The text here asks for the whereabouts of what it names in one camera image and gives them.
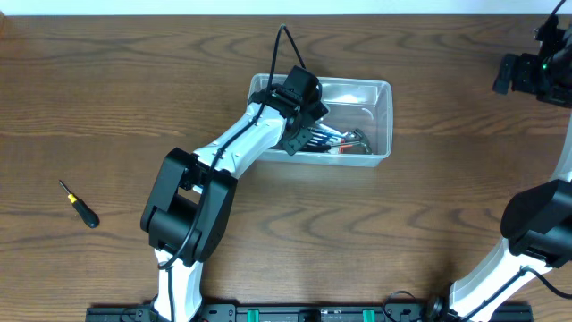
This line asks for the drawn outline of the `blue precision screwdriver set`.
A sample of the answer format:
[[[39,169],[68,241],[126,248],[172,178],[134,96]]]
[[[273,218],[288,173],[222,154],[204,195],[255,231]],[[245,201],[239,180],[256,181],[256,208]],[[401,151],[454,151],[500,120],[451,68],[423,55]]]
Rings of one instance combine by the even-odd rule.
[[[315,127],[310,127],[309,130],[312,134],[312,139],[307,144],[309,147],[335,148],[345,142],[343,133],[327,125],[318,124]]]

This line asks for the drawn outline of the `small claw hammer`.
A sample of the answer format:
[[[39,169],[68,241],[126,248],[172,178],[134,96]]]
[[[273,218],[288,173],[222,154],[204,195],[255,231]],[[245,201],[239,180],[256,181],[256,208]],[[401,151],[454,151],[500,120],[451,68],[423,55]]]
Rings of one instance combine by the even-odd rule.
[[[372,155],[373,150],[371,149],[369,139],[367,136],[359,129],[354,131],[342,132],[345,135],[345,142],[341,144],[352,144],[352,148],[345,149],[343,154],[359,154],[359,155]],[[323,152],[328,153],[329,148],[326,147],[309,147],[311,152]]]

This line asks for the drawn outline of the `clear plastic container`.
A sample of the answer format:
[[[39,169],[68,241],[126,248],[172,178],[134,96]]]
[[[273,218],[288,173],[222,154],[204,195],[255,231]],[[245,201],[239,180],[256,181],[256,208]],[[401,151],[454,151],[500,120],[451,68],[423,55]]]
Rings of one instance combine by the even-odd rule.
[[[321,77],[322,101],[330,112],[317,124],[340,132],[361,130],[369,139],[372,155],[328,154],[300,151],[289,156],[280,146],[270,148],[258,159],[310,165],[376,167],[391,153],[393,97],[385,80]]]

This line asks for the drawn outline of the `red handled cutting pliers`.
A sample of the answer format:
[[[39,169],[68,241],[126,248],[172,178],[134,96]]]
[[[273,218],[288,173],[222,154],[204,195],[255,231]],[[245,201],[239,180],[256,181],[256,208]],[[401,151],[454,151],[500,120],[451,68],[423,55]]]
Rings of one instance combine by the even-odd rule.
[[[345,149],[352,148],[352,144],[334,144],[327,150],[329,154],[343,154]]]

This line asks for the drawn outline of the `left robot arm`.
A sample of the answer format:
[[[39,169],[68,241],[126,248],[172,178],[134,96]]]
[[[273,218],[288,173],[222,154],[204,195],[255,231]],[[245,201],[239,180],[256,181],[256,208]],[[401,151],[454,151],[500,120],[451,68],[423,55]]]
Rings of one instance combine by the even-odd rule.
[[[219,138],[191,153],[174,148],[164,158],[140,220],[159,269],[158,320],[197,315],[203,265],[226,230],[239,178],[276,145],[290,155],[307,145],[310,127],[329,112],[322,94],[320,85],[259,90]]]

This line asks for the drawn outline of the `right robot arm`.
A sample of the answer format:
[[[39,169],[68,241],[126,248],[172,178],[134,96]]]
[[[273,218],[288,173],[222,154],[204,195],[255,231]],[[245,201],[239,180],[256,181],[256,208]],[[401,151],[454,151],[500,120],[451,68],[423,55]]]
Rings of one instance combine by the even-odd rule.
[[[505,55],[492,85],[494,92],[531,94],[545,104],[571,107],[571,29],[559,27],[552,11],[534,32],[536,54]],[[545,274],[571,260],[571,139],[547,183],[516,194],[500,223],[501,238],[491,252],[447,295],[427,305],[426,321],[530,321],[532,315],[503,304],[533,279],[561,299],[570,294]]]

